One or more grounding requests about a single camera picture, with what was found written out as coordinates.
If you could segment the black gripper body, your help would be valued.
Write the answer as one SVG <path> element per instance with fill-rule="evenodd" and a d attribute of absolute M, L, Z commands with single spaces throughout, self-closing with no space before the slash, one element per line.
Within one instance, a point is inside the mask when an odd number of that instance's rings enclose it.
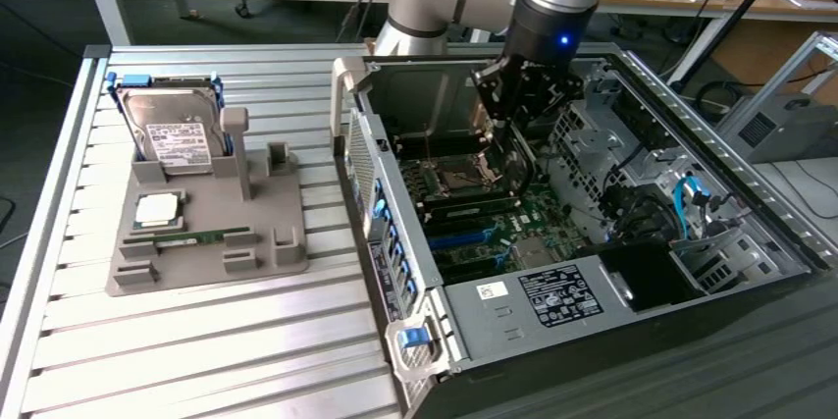
<path fill-rule="evenodd" d="M 583 11 L 551 10 L 532 0 L 517 0 L 501 53 L 501 70 L 524 64 L 565 71 L 576 56 L 595 5 Z"/>

